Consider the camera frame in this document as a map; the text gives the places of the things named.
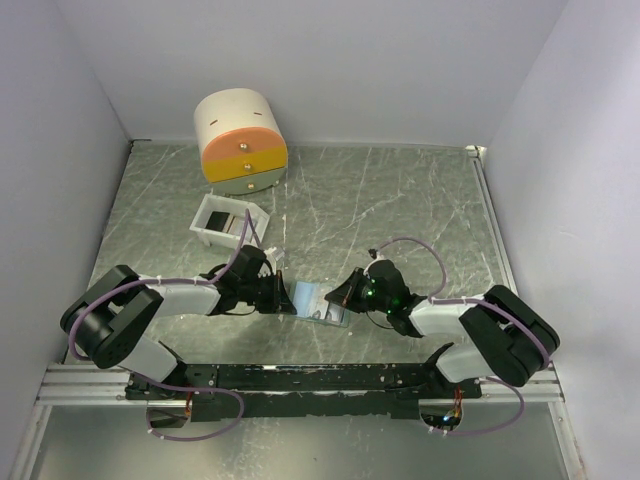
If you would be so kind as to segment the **silver patterned credit card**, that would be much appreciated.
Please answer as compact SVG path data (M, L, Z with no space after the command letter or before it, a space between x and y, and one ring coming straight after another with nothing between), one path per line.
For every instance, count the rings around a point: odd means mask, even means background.
M330 325L342 325L345 320L345 310L333 303L319 300L312 309L311 317Z

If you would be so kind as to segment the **green card holder book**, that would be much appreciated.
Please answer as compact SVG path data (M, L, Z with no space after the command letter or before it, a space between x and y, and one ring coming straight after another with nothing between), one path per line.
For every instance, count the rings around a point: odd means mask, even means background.
M329 291L333 290L334 286L326 283L309 283L309 282L297 282L293 288L293 304L297 309L296 316L303 320L311 322L346 328L348 326L349 317L345 310L345 320L342 325L330 325L328 323L315 320L311 317L312 309L319 300L325 300L324 296Z

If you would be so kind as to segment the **white card tray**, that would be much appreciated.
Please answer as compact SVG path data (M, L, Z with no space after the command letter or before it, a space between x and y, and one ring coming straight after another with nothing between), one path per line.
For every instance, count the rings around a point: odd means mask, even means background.
M235 249L249 212L244 244L259 247L264 238L270 216L255 203L229 197L206 194L191 222L189 230L206 246Z

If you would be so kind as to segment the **black credit card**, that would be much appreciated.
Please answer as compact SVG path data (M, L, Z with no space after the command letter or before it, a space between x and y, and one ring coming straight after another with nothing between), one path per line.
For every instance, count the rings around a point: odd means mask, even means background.
M223 232L230 219L228 212L212 211L205 225L205 229Z

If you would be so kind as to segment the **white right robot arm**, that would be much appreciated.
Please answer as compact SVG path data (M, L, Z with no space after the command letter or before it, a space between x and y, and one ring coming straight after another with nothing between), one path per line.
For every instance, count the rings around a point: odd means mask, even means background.
M560 346L554 328L506 286L457 299L418 295L388 259L354 269L325 299L353 313L383 313L402 336L463 338L461 344L440 348L424 374L426 390L439 398L459 382L491 375L522 387L547 368Z

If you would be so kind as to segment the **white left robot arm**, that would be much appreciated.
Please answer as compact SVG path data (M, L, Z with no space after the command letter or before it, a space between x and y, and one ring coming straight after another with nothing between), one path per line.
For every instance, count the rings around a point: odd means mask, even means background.
M187 364L146 335L149 325L178 315L230 315L240 303L261 314L297 313L282 272L252 245L193 278L153 278L118 265L63 313L60 326L98 368L127 369L150 379L162 398L173 399L185 390Z

